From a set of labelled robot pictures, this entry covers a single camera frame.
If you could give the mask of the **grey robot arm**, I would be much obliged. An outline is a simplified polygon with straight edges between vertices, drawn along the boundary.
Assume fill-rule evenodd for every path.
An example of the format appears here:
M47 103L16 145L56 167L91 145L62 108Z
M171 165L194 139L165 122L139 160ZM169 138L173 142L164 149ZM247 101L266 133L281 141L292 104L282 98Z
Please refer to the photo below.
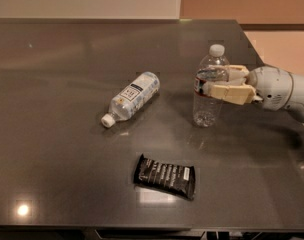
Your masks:
M304 76L262 66L249 71L245 66L214 66L201 87L211 98L228 103L258 104L269 111L285 110L304 124Z

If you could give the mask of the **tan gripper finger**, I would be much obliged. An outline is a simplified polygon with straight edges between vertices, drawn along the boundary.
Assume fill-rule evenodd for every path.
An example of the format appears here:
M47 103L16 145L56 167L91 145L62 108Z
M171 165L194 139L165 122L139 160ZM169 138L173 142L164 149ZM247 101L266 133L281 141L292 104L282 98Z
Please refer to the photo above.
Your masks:
M229 66L229 80L244 83L249 75L249 70L243 65Z
M202 90L209 97L237 105L262 100L261 97L256 95L256 89L247 84L235 86L207 82L203 85Z

